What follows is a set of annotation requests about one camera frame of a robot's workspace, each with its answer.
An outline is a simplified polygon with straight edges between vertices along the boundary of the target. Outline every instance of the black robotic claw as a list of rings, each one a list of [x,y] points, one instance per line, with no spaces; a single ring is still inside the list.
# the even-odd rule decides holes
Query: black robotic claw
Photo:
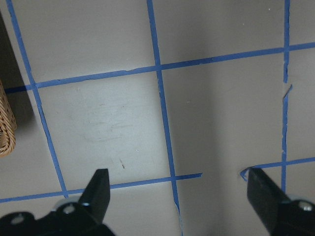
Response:
[[[29,212],[15,212],[0,219],[1,236],[114,236],[102,221],[110,200],[107,169],[93,175],[78,202],[59,206],[35,220]]]
[[[315,236],[315,205],[292,201],[262,169],[250,168],[247,197],[272,236]]]

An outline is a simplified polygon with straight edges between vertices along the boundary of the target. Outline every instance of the metal bolt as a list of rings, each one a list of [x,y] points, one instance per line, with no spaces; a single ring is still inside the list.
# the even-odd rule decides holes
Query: metal bolt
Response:
[[[65,214],[71,214],[71,213],[74,212],[74,210],[75,210],[74,206],[73,206],[72,204],[70,204],[70,205],[66,206],[66,207],[63,209],[63,212],[64,212]]]
[[[22,214],[19,214],[11,220],[11,225],[18,225],[18,224],[21,224],[23,221],[24,221],[24,216]]]
[[[303,209],[304,211],[312,211],[313,210],[313,206],[312,204],[305,202],[305,201],[300,201],[299,202],[299,207],[301,209]]]

